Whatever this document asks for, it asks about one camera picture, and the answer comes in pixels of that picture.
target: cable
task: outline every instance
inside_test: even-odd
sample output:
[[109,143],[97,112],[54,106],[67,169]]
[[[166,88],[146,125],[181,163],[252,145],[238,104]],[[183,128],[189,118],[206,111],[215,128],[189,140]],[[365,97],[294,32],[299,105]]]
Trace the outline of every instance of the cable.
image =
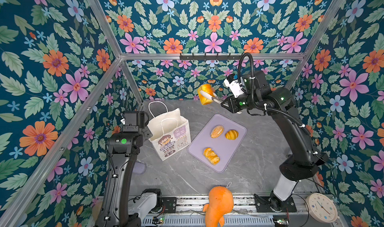
[[304,199],[303,197],[301,197],[301,196],[298,195],[298,194],[292,194],[292,195],[294,195],[294,196],[299,196],[300,198],[302,198],[302,199],[304,200],[304,203],[305,203],[306,207],[307,207],[307,210],[308,210],[307,220],[305,221],[304,224],[302,224],[302,225],[299,226],[299,227],[303,227],[304,225],[307,224],[307,222],[308,222],[308,220],[309,220],[309,218],[310,218],[310,208],[308,207],[308,204],[307,204],[307,202],[305,201],[305,199]]

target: white paper bag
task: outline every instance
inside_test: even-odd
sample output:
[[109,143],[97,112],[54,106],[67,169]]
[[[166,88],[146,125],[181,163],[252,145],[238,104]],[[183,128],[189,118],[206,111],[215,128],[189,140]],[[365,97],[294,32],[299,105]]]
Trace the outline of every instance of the white paper bag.
[[[150,105],[156,102],[162,103],[166,107],[167,112],[155,117],[152,114]],[[148,109],[154,117],[148,123],[148,128],[153,134],[149,141],[161,160],[166,160],[191,143],[189,121],[180,115],[179,108],[169,112],[163,102],[153,101],[149,103]]]

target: clock face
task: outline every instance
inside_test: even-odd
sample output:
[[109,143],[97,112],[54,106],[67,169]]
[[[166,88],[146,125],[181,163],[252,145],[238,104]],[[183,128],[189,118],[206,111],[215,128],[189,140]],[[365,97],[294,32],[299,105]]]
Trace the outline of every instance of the clock face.
[[312,194],[307,200],[311,215],[315,215],[321,222],[333,222],[337,217],[337,210],[333,202],[325,195]]

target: paper bag handle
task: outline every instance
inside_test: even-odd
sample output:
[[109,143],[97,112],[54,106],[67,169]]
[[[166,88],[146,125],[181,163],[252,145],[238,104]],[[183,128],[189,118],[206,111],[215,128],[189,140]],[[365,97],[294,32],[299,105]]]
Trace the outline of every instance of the paper bag handle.
[[165,107],[166,107],[166,109],[167,109],[167,113],[168,113],[168,107],[163,103],[163,102],[161,102],[161,101],[153,101],[153,102],[150,102],[149,104],[148,104],[148,109],[149,109],[149,112],[152,114],[152,111],[151,111],[151,108],[150,108],[150,105],[152,104],[152,103],[162,103]]
[[163,130],[163,135],[164,135],[163,121],[167,120],[167,119],[174,119],[174,120],[176,120],[177,121],[176,128],[179,126],[179,121],[177,119],[175,119],[175,118],[166,118],[166,119],[161,120],[160,125],[161,125],[161,129]]

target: table surface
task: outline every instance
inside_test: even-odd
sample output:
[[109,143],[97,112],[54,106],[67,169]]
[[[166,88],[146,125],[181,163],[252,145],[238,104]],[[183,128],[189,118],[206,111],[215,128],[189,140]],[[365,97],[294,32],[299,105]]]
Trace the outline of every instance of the table surface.
[[[226,170],[217,173],[204,165],[187,148],[161,161],[152,144],[146,141],[137,157],[145,163],[146,171],[132,176],[129,195],[141,195],[147,188],[159,188],[163,195],[208,194],[214,186],[227,186],[233,193],[271,192],[280,176],[279,165],[284,162],[290,148],[277,124],[270,116],[250,116],[245,111],[232,114],[217,103],[202,106],[199,100],[164,100],[168,110],[180,108],[189,120],[191,139],[215,114],[221,114],[247,128],[247,134],[236,150]],[[149,101],[144,101],[148,111]],[[156,116],[164,113],[161,103],[151,104]],[[295,192],[317,191],[314,183],[303,180]]]

